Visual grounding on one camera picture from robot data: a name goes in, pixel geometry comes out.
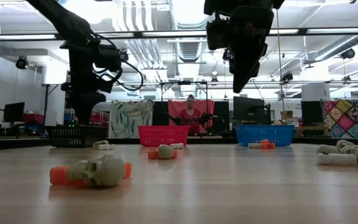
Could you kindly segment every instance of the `patterned quilt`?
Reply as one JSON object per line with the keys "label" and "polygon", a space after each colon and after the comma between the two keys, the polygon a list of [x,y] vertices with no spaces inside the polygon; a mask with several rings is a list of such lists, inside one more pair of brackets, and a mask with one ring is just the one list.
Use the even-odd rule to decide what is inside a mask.
{"label": "patterned quilt", "polygon": [[109,138],[139,138],[138,126],[152,125],[154,102],[112,102]]}
{"label": "patterned quilt", "polygon": [[358,100],[322,101],[323,119],[333,138],[358,138]]}

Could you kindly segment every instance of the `blue basket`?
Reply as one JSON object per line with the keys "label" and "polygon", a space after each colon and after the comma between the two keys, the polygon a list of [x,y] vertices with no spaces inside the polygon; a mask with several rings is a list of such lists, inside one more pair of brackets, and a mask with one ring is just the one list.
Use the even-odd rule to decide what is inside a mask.
{"label": "blue basket", "polygon": [[236,126],[236,135],[242,146],[264,139],[276,146],[289,146],[292,143],[293,128],[294,125],[241,125]]}

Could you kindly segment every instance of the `plastic basket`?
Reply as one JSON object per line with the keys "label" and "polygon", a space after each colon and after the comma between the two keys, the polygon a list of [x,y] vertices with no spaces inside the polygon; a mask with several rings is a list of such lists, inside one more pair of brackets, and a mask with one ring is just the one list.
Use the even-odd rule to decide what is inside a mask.
{"label": "plastic basket", "polygon": [[47,131],[53,147],[91,147],[93,143],[106,139],[108,128],[47,126]]}
{"label": "plastic basket", "polygon": [[155,147],[161,144],[187,143],[190,126],[138,126],[140,144]]}
{"label": "plastic basket", "polygon": [[289,146],[292,143],[294,125],[242,125],[236,126],[236,136],[240,145],[259,143],[268,139],[276,146]]}

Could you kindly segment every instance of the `red basket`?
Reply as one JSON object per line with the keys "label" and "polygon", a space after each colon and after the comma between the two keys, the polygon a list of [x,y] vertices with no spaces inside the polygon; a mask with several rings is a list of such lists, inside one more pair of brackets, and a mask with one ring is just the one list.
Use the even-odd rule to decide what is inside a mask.
{"label": "red basket", "polygon": [[140,144],[155,147],[183,143],[186,146],[190,126],[138,126]]}

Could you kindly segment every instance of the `skull toy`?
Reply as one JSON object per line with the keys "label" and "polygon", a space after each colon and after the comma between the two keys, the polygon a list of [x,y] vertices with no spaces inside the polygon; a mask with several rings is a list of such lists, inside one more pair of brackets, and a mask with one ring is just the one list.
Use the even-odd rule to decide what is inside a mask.
{"label": "skull toy", "polygon": [[113,187],[124,177],[124,173],[124,161],[106,154],[74,163],[66,175],[71,181],[86,180],[90,187]]}

